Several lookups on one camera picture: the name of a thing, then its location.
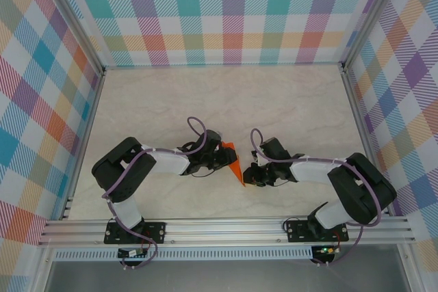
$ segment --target plaid backdrop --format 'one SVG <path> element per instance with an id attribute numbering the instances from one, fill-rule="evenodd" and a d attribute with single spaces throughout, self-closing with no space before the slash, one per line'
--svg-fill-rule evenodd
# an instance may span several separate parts
<path id="1" fill-rule="evenodd" d="M 70 2 L 103 62 L 136 66 L 338 62 L 373 0 Z"/>
<path id="2" fill-rule="evenodd" d="M 390 0 L 352 71 L 396 208 L 438 286 L 438 0 Z"/>
<path id="3" fill-rule="evenodd" d="M 0 291 L 62 206 L 98 77 L 53 0 L 0 0 Z"/>

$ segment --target purple cable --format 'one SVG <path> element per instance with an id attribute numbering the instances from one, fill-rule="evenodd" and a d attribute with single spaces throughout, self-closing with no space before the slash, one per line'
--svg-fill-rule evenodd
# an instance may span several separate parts
<path id="1" fill-rule="evenodd" d="M 189 152 L 177 152 L 177 151 L 174 151 L 174 150 L 168 150 L 167 148 L 148 148 L 148 149 L 146 149 L 146 150 L 142 150 L 141 152 L 139 152 L 132 160 L 131 160 L 131 162 L 129 163 L 129 165 L 126 167 L 126 169 L 123 171 L 123 173 L 120 175 L 120 177 L 118 177 L 118 179 L 117 179 L 117 181 L 102 195 L 102 198 L 104 198 L 104 199 L 106 199 L 107 200 L 107 204 L 108 204 L 108 207 L 109 207 L 109 210 L 111 211 L 111 213 L 113 214 L 113 216 L 114 216 L 114 219 L 116 220 L 116 222 L 120 225 L 120 227 L 122 227 L 124 230 L 126 230 L 128 233 L 130 233 L 130 234 L 132 234 L 132 235 L 134 235 L 134 236 L 136 236 L 136 237 L 139 237 L 139 238 L 141 238 L 141 239 L 144 239 L 145 241 L 148 241 L 148 242 L 150 242 L 150 243 L 152 243 L 154 246 L 155 246 L 155 251 L 154 251 L 154 253 L 152 254 L 152 256 L 148 259 L 148 260 L 145 260 L 145 261 L 143 261 L 143 262 L 141 262 L 139 265 L 137 265 L 137 266 L 135 266 L 135 267 L 132 267 L 132 266 L 128 266 L 128 265 L 126 265 L 125 264 L 125 259 L 122 259 L 122 264 L 125 266 L 125 268 L 129 268 L 129 269 L 137 269 L 137 268 L 141 268 L 141 267 L 143 267 L 143 266 L 145 266 L 145 265 L 147 265 L 148 263 L 150 263 L 151 261 L 152 261 L 152 259 L 154 259 L 156 256 L 157 256 L 157 253 L 158 253 L 158 245 L 156 244 L 156 242 L 153 240 L 153 239 L 150 239 L 149 237 L 146 237 L 146 236 L 144 236 L 144 235 L 142 235 L 142 234 L 139 234 L 139 233 L 136 233 L 136 232 L 134 232 L 134 231 L 132 231 L 131 229 L 129 229 L 129 228 L 127 228 L 122 222 L 121 222 L 121 220 L 120 219 L 118 219 L 118 217 L 117 217 L 117 214 L 116 214 L 116 211 L 114 210 L 114 207 L 113 207 L 113 205 L 112 205 L 112 203 L 111 203 L 111 200 L 110 200 L 110 197 L 109 197 L 109 195 L 117 188 L 117 186 L 119 186 L 120 185 L 120 183 L 122 182 L 122 180 L 124 179 L 124 177 L 127 175 L 127 173 L 130 171 L 130 169 L 132 168 L 132 166 L 134 165 L 134 163 L 142 156 L 142 155 L 145 155 L 146 153 L 149 153 L 149 152 L 153 152 L 153 151 L 159 151 L 159 152 L 168 152 L 168 153 L 172 153 L 172 154 L 176 154 L 176 155 L 181 155 L 181 156 L 183 156 L 183 155 L 191 155 L 191 154 L 194 154 L 194 153 L 196 153 L 196 152 L 198 152 L 202 147 L 204 147 L 204 145 L 205 145 L 205 142 L 207 141 L 207 129 L 205 128 L 205 125 L 204 125 L 204 123 L 201 121 L 201 120 L 199 120 L 198 118 L 196 118 L 196 117 L 194 117 L 194 116 L 189 116 L 188 118 L 187 118 L 187 123 L 189 124 L 189 127 L 195 132 L 195 134 L 197 134 L 198 136 L 201 136 L 201 134 L 198 132 L 198 131 L 196 131 L 196 129 L 192 126 L 192 124 L 190 123 L 190 120 L 195 120 L 195 121 L 198 121 L 199 122 L 199 124 L 202 126 L 202 128 L 203 128 L 203 134 L 204 134 L 204 138 L 203 138 L 203 142 L 201 143 L 201 145 L 198 147 L 198 148 L 196 148 L 196 149 L 194 149 L 194 150 L 191 150 L 191 151 L 189 151 Z"/>
<path id="2" fill-rule="evenodd" d="M 361 224 L 356 224 L 356 223 L 350 223 L 347 222 L 347 225 L 350 226 L 356 226 L 356 227 L 360 227 L 361 230 L 359 231 L 359 235 L 357 236 L 356 241 L 353 243 L 351 249 L 345 254 L 343 255 L 341 258 L 335 260 L 332 262 L 333 263 L 338 263 L 342 260 L 344 260 L 349 254 L 351 254 L 351 252 L 353 251 L 353 249 L 356 247 L 356 245 L 359 243 L 359 241 L 362 238 L 362 234 L 363 234 L 363 227 L 375 227 L 377 226 L 381 220 L 382 220 L 382 207 L 380 205 L 380 203 L 378 202 L 378 198 L 376 196 L 376 194 L 374 193 L 374 191 L 371 188 L 371 185 L 367 182 L 367 180 L 365 179 L 365 177 L 352 165 L 340 161 L 340 160 L 336 160 L 336 159 L 323 159 L 323 158 L 319 158 L 319 157 L 307 157 L 305 159 L 287 159 L 287 160 L 276 160 L 276 159 L 271 159 L 269 157 L 267 157 L 266 155 L 263 154 L 263 152 L 261 152 L 259 150 L 259 148 L 257 147 L 257 145 L 254 142 L 254 132 L 257 132 L 260 136 L 260 144 L 263 143 L 263 135 L 261 134 L 261 131 L 257 128 L 254 128 L 251 133 L 250 133 L 250 140 L 251 140 L 251 144 L 253 145 L 253 148 L 255 149 L 255 151 L 257 152 L 258 155 L 260 155 L 261 157 L 263 157 L 264 159 L 268 160 L 269 162 L 276 162 L 276 163 L 292 163 L 292 162 L 322 162 L 322 163 L 336 163 L 336 164 L 340 164 L 343 165 L 344 167 L 348 168 L 350 171 L 352 171 L 361 181 L 362 183 L 365 185 L 366 189 L 368 190 L 368 192 L 371 195 L 371 198 L 374 201 L 374 205 L 376 206 L 376 210 L 377 210 L 377 218 L 376 220 L 374 220 L 373 223 L 368 224 L 368 225 L 361 225 Z"/>

